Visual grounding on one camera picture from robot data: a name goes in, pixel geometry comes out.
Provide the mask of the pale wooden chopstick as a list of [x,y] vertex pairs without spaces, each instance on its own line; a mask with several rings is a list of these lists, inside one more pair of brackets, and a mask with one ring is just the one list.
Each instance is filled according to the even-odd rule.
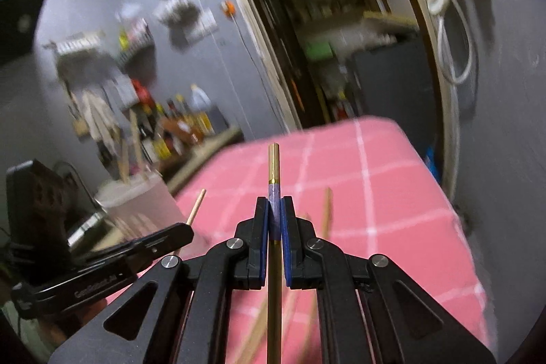
[[129,175],[129,150],[126,141],[119,141],[118,171],[123,184],[130,183]]

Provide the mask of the pink checked tablecloth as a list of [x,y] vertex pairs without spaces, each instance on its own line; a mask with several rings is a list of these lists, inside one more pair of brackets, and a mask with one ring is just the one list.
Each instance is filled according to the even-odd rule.
[[[344,252],[393,259],[481,342],[490,340],[485,290],[458,215],[403,131],[361,118],[278,139],[281,189],[319,234],[324,190],[332,190],[329,240]],[[171,195],[185,219],[206,189],[193,229],[207,248],[250,218],[268,185],[268,141],[220,150]]]

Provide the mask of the large vinegar jug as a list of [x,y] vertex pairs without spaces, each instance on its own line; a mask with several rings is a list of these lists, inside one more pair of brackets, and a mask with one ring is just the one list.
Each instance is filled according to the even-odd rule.
[[196,84],[191,84],[190,107],[206,136],[217,135],[229,128],[220,109]]

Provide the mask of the red plastic bag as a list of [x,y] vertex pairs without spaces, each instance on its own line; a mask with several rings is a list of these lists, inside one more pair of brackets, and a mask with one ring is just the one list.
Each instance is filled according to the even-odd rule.
[[149,107],[153,107],[155,105],[155,100],[150,91],[143,86],[142,83],[140,83],[137,79],[132,78],[131,84],[136,92],[140,104],[147,105]]

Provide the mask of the dark grey cabinet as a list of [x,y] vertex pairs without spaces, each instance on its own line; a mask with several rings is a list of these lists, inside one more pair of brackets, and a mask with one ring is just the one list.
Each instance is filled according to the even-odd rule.
[[358,51],[348,68],[360,85],[365,115],[396,122],[420,157],[436,137],[436,101],[420,38]]

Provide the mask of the green box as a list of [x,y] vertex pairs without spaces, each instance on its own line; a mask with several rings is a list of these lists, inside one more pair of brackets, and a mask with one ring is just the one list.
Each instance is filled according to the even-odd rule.
[[304,46],[306,58],[311,62],[332,59],[333,50],[328,42],[307,42]]

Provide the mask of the snack packets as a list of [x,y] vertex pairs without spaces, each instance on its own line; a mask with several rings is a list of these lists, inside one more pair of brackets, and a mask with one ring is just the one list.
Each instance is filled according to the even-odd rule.
[[143,17],[134,18],[130,22],[120,25],[118,42],[122,51],[128,51],[131,46],[150,38],[149,26]]

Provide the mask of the black range hood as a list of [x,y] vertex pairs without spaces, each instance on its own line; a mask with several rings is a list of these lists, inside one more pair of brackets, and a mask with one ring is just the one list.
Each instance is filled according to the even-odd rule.
[[44,0],[1,0],[1,64],[31,52],[43,3]]

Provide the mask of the yellow edged cushion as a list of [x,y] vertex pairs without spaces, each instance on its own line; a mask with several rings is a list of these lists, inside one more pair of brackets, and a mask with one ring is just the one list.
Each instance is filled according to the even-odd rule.
[[379,33],[403,34],[419,31],[416,20],[389,13],[364,11],[363,23]]

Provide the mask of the white plastic bag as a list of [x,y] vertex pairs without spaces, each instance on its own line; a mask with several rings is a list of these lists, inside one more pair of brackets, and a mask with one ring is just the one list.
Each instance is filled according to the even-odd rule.
[[198,20],[200,10],[191,0],[158,0],[153,15],[167,27],[186,27]]

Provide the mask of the grey wall box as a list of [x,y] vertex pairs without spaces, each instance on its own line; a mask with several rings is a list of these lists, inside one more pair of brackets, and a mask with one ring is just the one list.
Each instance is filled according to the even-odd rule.
[[140,101],[131,79],[125,74],[108,79],[105,86],[106,92],[113,97],[114,105],[121,111],[130,109]]

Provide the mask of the white wall basket shelf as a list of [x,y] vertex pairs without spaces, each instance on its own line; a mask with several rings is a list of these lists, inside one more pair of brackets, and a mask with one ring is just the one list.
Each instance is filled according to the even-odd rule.
[[50,41],[42,45],[43,49],[52,50],[56,56],[79,55],[92,53],[102,48],[104,33],[95,32],[79,33],[60,42]]

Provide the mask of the grey wall rack shelf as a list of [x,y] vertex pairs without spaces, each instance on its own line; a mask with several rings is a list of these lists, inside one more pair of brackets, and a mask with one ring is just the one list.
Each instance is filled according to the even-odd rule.
[[155,41],[151,35],[145,35],[139,37],[136,41],[132,42],[126,50],[121,50],[117,55],[116,62],[122,67],[124,64],[130,61],[138,52],[152,47],[155,45]]

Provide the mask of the white wall switch plate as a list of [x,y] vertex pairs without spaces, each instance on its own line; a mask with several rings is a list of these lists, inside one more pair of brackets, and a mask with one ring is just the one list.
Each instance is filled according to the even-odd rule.
[[211,9],[202,10],[197,20],[187,26],[184,36],[187,42],[198,42],[205,36],[214,33],[217,30],[217,21]]

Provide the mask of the orange wall hook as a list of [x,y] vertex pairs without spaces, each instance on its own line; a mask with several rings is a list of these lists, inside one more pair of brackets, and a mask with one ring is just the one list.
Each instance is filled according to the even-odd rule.
[[236,15],[236,7],[230,0],[223,1],[221,9],[227,18],[233,19]]

